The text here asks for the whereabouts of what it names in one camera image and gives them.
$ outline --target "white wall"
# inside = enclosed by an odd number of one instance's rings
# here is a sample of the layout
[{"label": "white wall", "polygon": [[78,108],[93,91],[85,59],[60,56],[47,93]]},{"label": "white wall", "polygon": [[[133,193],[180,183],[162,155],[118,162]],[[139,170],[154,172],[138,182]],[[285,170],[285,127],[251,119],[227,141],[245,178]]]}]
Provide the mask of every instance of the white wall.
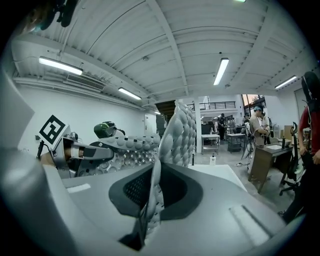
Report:
[{"label": "white wall", "polygon": [[237,95],[209,95],[209,102],[235,102]]},{"label": "white wall", "polygon": [[27,104],[34,110],[34,116],[27,125],[19,143],[19,149],[27,149],[36,155],[38,141],[35,135],[46,120],[55,115],[70,125],[83,143],[90,144],[98,138],[94,126],[105,121],[112,121],[125,131],[127,136],[144,135],[144,112],[119,105],[86,99],[54,91],[22,87],[19,89]]},{"label": "white wall", "polygon": [[293,91],[279,93],[278,96],[264,96],[268,110],[268,116],[272,123],[279,125],[282,130],[284,126],[291,126],[293,122],[299,124],[298,106]]}]

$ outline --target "man with cap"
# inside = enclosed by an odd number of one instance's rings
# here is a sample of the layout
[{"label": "man with cap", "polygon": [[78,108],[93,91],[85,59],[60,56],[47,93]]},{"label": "man with cap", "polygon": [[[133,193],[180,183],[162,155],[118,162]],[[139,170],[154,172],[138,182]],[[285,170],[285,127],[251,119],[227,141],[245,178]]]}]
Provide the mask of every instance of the man with cap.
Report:
[{"label": "man with cap", "polygon": [[268,131],[263,129],[260,125],[259,118],[262,118],[264,107],[262,105],[258,105],[253,109],[254,113],[250,118],[250,130],[251,134],[255,138],[255,145],[258,147],[263,147],[265,144],[265,140],[262,135],[268,135]]}]

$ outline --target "railing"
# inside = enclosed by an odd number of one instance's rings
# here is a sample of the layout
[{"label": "railing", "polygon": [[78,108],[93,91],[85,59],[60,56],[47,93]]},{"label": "railing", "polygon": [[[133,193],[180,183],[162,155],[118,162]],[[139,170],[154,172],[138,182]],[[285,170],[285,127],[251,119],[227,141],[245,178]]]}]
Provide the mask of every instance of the railing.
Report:
[{"label": "railing", "polygon": [[[194,104],[187,105],[192,110],[195,110]],[[209,102],[209,103],[199,103],[200,110],[220,110],[220,109],[235,109],[235,101],[223,101],[223,102]]]}]

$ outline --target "white bottle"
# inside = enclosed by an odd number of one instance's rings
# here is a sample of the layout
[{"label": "white bottle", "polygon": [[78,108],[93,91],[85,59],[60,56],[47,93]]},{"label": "white bottle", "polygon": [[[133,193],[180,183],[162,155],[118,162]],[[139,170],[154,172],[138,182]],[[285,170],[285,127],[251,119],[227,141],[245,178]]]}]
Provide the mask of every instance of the white bottle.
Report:
[{"label": "white bottle", "polygon": [[212,156],[210,157],[210,165],[211,166],[215,166],[216,165],[216,157],[215,154],[212,154]]}]

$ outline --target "concrete floor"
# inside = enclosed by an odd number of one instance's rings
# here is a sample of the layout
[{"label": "concrete floor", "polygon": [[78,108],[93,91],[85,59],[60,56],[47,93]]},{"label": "concrete floor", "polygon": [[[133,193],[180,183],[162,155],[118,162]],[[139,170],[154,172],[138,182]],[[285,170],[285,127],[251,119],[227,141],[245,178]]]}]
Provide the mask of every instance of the concrete floor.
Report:
[{"label": "concrete floor", "polygon": [[[272,175],[269,176],[267,181],[264,183],[261,193],[258,194],[258,188],[260,184],[258,182],[252,183],[248,181],[249,174],[247,166],[236,167],[236,164],[238,163],[247,164],[248,162],[247,159],[241,160],[243,151],[230,153],[227,151],[227,147],[228,142],[221,141],[219,154],[215,154],[216,164],[229,165],[239,177],[248,193],[273,209],[275,212],[286,210],[293,201],[295,193],[291,190],[284,192],[282,196],[279,196],[280,190],[288,187],[287,185],[279,186],[283,174],[281,172],[272,173]],[[210,146],[205,146],[203,155],[201,153],[195,154],[194,163],[196,165],[208,165],[210,163],[210,156],[212,153],[213,150],[210,149]]]}]

